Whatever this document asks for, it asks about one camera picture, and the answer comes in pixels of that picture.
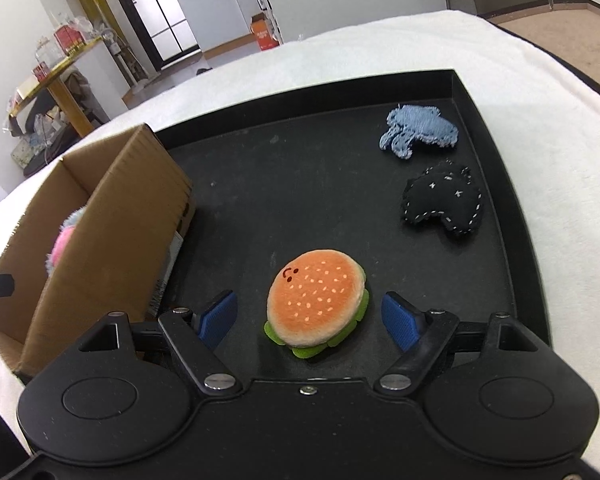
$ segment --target blue gripper pad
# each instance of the blue gripper pad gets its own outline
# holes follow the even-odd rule
[[[198,337],[211,351],[227,335],[238,317],[238,298],[234,292],[207,310],[200,319]]]
[[[424,314],[395,292],[382,297],[382,323],[403,352],[415,345],[426,330]]]

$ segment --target orange box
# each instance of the orange box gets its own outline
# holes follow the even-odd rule
[[[251,19],[251,31],[258,41],[260,50],[269,50],[280,44],[271,37],[264,14],[257,14]]]

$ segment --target glass door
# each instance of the glass door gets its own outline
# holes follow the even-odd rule
[[[178,0],[120,1],[156,69],[198,49]]]

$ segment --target pink plush toy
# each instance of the pink plush toy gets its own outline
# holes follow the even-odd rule
[[[83,213],[84,207],[81,207],[78,209],[78,211],[71,213],[69,218],[62,222],[60,234],[58,235],[58,238],[56,238],[54,248],[51,250],[51,254],[46,256],[46,272],[49,276],[51,276],[51,274],[54,272],[54,269],[58,266],[60,257],[62,256],[62,253],[64,253],[64,248],[69,243],[71,236],[74,234],[75,225],[78,223],[78,220],[82,218]]]

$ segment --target white blanket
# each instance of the white blanket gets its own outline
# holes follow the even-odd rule
[[[548,55],[479,18],[443,11],[289,43],[190,79],[81,144],[141,122],[157,131],[293,88],[439,68],[458,72],[494,137],[538,256],[555,351],[600,401],[600,97]],[[47,173],[0,204],[0,253]],[[17,386],[0,373],[4,389]],[[0,404],[10,422],[14,398]],[[585,458],[600,470],[600,423]]]

